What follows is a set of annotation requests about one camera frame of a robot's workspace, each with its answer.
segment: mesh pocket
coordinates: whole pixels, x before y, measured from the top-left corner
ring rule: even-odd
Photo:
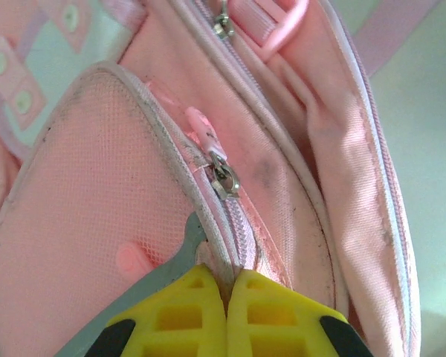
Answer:
[[[65,97],[0,216],[0,356],[52,356],[129,288],[119,246],[164,263],[193,211],[116,77]]]

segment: zipper slider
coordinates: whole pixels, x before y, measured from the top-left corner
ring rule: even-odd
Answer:
[[[196,134],[197,144],[210,156],[213,173],[215,174],[211,186],[216,194],[223,201],[229,198],[238,199],[238,190],[241,186],[239,178],[231,166],[228,165],[226,153],[216,137],[215,129],[210,121],[203,113],[192,106],[185,110],[185,115]]]
[[[231,37],[235,33],[235,29],[230,20],[230,14],[228,13],[228,0],[221,0],[222,9],[220,14],[215,18],[215,24],[213,30],[220,39],[226,39]]]

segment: pink backpack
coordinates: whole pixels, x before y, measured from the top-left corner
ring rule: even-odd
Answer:
[[[419,355],[400,189],[327,0],[0,1],[0,356],[58,353],[192,212],[223,297],[253,269]]]

